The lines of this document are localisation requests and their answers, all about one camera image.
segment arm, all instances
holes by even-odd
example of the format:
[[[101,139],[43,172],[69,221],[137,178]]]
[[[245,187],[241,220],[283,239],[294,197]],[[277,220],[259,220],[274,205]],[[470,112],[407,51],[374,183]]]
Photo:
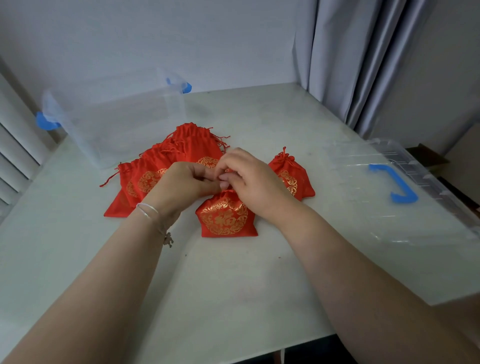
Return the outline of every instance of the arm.
[[[220,192],[220,182],[209,179],[207,167],[174,163],[144,199],[161,214],[156,224],[168,228],[197,198]],[[145,297],[162,242],[156,225],[136,208],[4,364],[110,360]]]
[[[237,174],[224,173],[226,168]],[[263,162],[236,149],[222,157],[216,175],[232,185],[249,209],[279,228],[359,363],[480,362],[473,343],[293,198]]]

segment hand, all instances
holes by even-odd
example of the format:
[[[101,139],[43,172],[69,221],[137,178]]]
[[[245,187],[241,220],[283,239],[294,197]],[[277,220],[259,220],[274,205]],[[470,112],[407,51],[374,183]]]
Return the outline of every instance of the hand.
[[[202,164],[175,162],[165,172],[143,202],[155,207],[169,218],[170,225],[180,212],[198,198],[217,194],[228,187],[228,182],[214,178],[214,170]]]
[[[226,169],[236,173],[225,173]],[[298,202],[267,164],[241,148],[220,158],[215,177],[231,184],[250,210],[277,226]]]

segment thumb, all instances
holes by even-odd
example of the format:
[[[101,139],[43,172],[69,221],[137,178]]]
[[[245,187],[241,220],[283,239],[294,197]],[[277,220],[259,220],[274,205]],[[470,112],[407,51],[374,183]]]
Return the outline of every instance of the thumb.
[[[241,191],[242,188],[245,187],[245,182],[243,181],[243,178],[236,173],[223,173],[219,175],[218,179],[230,183],[233,189],[237,192]]]
[[[219,194],[222,192],[222,189],[220,187],[220,181],[209,181],[207,179],[200,182],[200,195],[203,196],[209,196],[212,194]]]

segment wall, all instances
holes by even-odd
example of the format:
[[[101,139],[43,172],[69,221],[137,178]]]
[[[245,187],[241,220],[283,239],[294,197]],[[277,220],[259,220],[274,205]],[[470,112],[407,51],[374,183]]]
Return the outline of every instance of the wall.
[[[296,80],[291,0],[2,0],[0,55],[38,104],[45,87],[153,64],[193,91]]]
[[[439,0],[371,137],[443,153],[480,110],[480,1]]]

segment silver bracelet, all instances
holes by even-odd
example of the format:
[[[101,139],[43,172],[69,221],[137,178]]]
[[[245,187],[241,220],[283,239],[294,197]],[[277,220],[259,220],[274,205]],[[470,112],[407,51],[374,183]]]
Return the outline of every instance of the silver bracelet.
[[[154,212],[156,212],[156,214],[158,216],[160,216],[160,213],[158,212],[158,210],[153,207],[153,206],[150,206],[149,204],[145,204],[143,202],[139,202],[137,203],[137,207],[140,211],[143,212],[143,214],[145,216],[147,216],[151,222],[155,225],[156,229],[158,230],[158,232],[162,235],[162,236],[165,236],[164,240],[163,240],[163,245],[168,245],[170,246],[170,248],[172,247],[172,244],[173,244],[173,240],[172,240],[172,237],[170,235],[169,232],[167,232],[167,229],[162,229],[160,226],[158,226],[156,223],[155,223],[155,220],[147,214],[147,212],[142,208],[142,206],[147,206],[148,208],[150,208],[151,210],[153,210]]]

